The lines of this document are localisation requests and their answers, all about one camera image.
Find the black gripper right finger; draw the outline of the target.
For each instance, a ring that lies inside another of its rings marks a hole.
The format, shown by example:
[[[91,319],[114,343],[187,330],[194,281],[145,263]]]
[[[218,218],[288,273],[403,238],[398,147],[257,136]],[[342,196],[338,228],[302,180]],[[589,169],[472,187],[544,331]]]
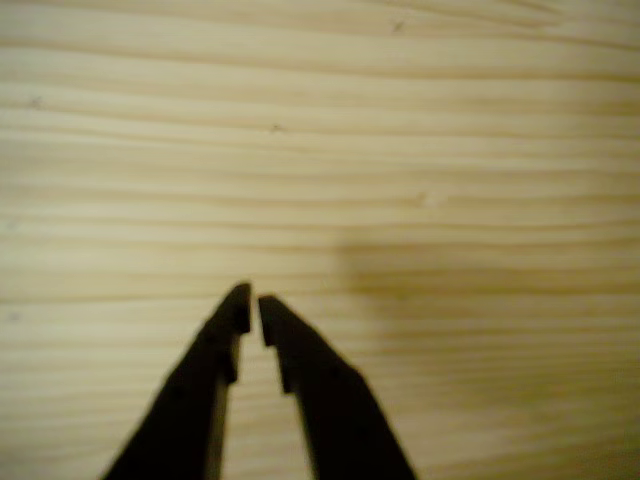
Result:
[[[265,345],[300,413],[315,479],[414,479],[364,377],[278,297],[258,299]]]

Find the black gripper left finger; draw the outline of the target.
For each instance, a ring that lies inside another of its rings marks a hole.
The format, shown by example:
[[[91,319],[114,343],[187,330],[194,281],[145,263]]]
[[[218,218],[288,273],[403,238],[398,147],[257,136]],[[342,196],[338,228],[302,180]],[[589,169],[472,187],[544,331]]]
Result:
[[[230,385],[250,331],[251,286],[224,296],[166,377],[106,479],[218,479]]]

